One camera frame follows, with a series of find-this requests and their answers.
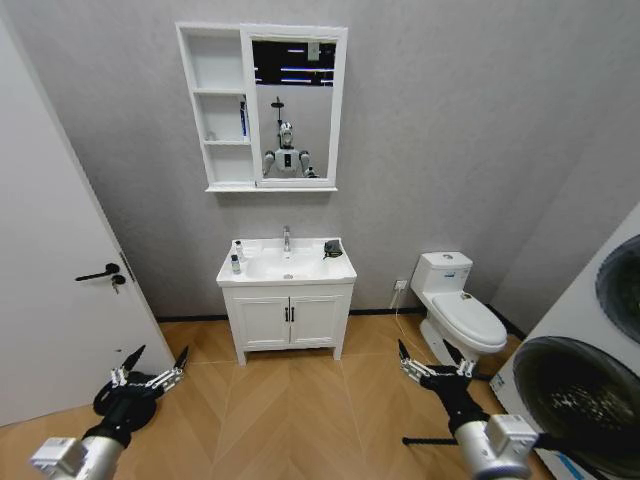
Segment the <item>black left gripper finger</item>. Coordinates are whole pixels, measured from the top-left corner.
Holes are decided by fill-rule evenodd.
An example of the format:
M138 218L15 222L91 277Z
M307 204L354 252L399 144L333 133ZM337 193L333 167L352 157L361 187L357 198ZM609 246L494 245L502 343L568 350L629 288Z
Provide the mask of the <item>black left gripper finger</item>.
M141 345L137 350L131 353L119 367L111 370L111 386L113 388L123 387L128 383L129 374L142 356L144 350L145 345Z
M185 346L179 354L175 364L169 370L153 377L144 384L146 391L168 392L175 387L184 376L185 366L188 360L189 347Z

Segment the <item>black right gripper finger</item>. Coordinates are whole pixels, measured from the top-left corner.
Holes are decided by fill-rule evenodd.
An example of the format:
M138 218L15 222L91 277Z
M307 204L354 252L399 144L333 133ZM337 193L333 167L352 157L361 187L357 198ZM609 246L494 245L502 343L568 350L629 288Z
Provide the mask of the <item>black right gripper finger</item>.
M444 340L443 343L446 351L457 366L458 372L462 373L465 377L472 378L475 370L475 361L473 359L467 359L458 348L447 340Z
M419 383L422 378L430 378L436 375L436 372L428 368L426 365L421 364L419 361L414 360L409 355L409 352L401 340L398 340L399 358L401 369L416 383Z

